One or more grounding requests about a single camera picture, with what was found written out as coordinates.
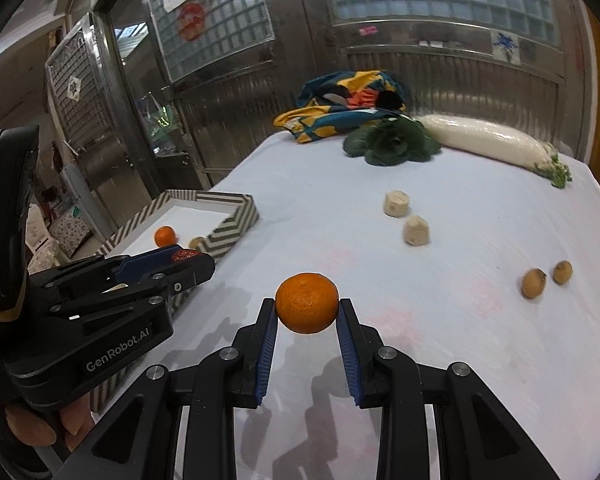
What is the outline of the person's left hand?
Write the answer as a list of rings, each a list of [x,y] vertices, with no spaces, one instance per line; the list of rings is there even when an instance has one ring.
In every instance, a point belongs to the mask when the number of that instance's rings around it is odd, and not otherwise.
[[[53,430],[45,420],[20,406],[7,405],[5,415],[9,429],[22,443],[30,446],[51,446],[61,438],[70,452],[80,445],[95,426],[88,396],[82,396],[60,411],[59,430]]]

